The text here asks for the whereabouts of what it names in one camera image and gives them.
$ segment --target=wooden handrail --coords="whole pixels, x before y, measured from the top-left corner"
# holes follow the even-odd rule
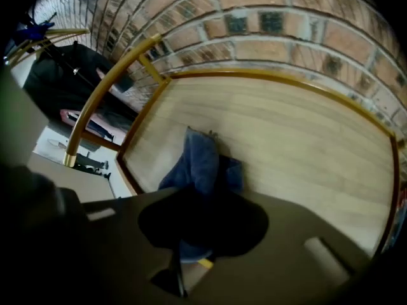
[[[124,57],[121,58],[118,63],[115,64],[113,68],[106,74],[106,76],[100,81],[100,83],[90,95],[85,106],[83,107],[81,114],[79,115],[79,118],[72,130],[71,136],[69,137],[69,142],[64,157],[65,166],[74,166],[76,160],[76,152],[78,151],[82,133],[85,131],[90,117],[95,112],[104,94],[126,71],[126,69],[140,57],[140,55],[148,51],[159,41],[161,41],[161,35],[159,34],[145,39],[133,50],[130,50],[126,55],[124,55]]]

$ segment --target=curved wooden armrest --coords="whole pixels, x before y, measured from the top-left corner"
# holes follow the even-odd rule
[[[81,135],[86,130],[90,117],[95,112],[104,94],[134,61],[136,61],[144,52],[148,51],[159,41],[161,41],[161,35],[159,34],[145,39],[133,50],[130,50],[126,55],[124,55],[100,81],[83,107],[81,114],[79,115],[79,118],[72,130],[71,136],[69,137],[69,142],[64,156],[65,166],[74,166]]]

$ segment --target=brick wall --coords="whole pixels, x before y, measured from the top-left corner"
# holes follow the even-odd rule
[[[116,62],[144,37],[161,72],[208,67],[273,69],[358,101],[407,133],[407,63],[371,0],[39,0],[36,20],[86,27],[85,44]],[[156,86],[137,63],[122,97],[140,109]]]

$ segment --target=blue towel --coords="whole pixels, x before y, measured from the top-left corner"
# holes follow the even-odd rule
[[[243,175],[241,162],[219,155],[212,135],[205,135],[188,127],[183,154],[163,178],[159,189],[183,189],[190,185],[194,186],[198,195],[209,201],[223,189],[235,192],[243,190]],[[181,262],[196,262],[211,254],[210,249],[196,247],[183,240],[179,243]]]

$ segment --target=wooden frame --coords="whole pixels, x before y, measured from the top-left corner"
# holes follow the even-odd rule
[[[382,252],[383,247],[386,244],[386,241],[389,237],[391,231],[392,223],[394,221],[394,216],[396,213],[397,199],[399,196],[399,185],[400,185],[400,169],[399,169],[399,155],[398,155],[398,146],[401,146],[400,143],[397,143],[396,137],[393,132],[391,132],[387,127],[385,127],[379,120],[377,120],[372,114],[363,109],[359,104],[351,100],[350,98],[343,96],[335,91],[326,89],[324,87],[316,86],[311,82],[299,80],[294,76],[287,76],[279,74],[278,72],[256,70],[256,69],[207,69],[207,70],[195,70],[189,72],[178,72],[171,74],[169,77],[163,78],[150,61],[144,56],[144,52],[149,50],[153,45],[158,43],[161,40],[159,35],[155,35],[151,38],[144,40],[139,46],[134,48],[132,51],[127,53],[119,62],[108,72],[105,78],[99,83],[96,89],[91,94],[90,98],[86,102],[79,118],[75,124],[74,130],[69,138],[66,156],[64,158],[64,164],[66,166],[73,166],[76,159],[76,151],[79,146],[80,139],[83,137],[92,142],[100,144],[104,147],[110,148],[112,150],[118,151],[116,157],[116,163],[120,169],[120,172],[123,176],[124,181],[130,190],[136,194],[142,194],[144,191],[134,179],[130,170],[127,168],[126,162],[124,160],[124,155],[126,150],[131,145],[137,130],[140,128],[141,123],[147,116],[148,112],[151,110],[154,103],[158,100],[163,91],[168,87],[170,82],[173,79],[182,79],[182,78],[195,78],[195,77],[238,77],[238,78],[251,78],[251,79],[262,79],[268,81],[274,81],[278,83],[284,83],[287,85],[295,86],[310,92],[317,93],[319,95],[325,96],[334,100],[349,109],[352,109],[354,112],[361,115],[363,118],[368,120],[370,123],[374,124],[378,129],[380,129],[384,134],[386,134],[392,146],[392,155],[394,163],[394,183],[392,191],[392,201],[390,206],[390,212],[387,219],[387,223],[382,235],[382,238],[378,244],[378,247],[375,252],[375,256],[379,255]],[[151,76],[158,82],[159,87],[144,106],[142,111],[139,113],[138,117],[133,122],[131,128],[127,132],[125,139],[121,146],[104,140],[96,135],[93,135],[85,130],[86,125],[90,119],[90,116],[96,110],[97,105],[102,100],[104,94],[110,89],[111,85],[116,81],[117,77],[122,75],[127,67],[132,64],[136,59],[140,61],[142,65],[145,66],[146,70],[151,74]]]

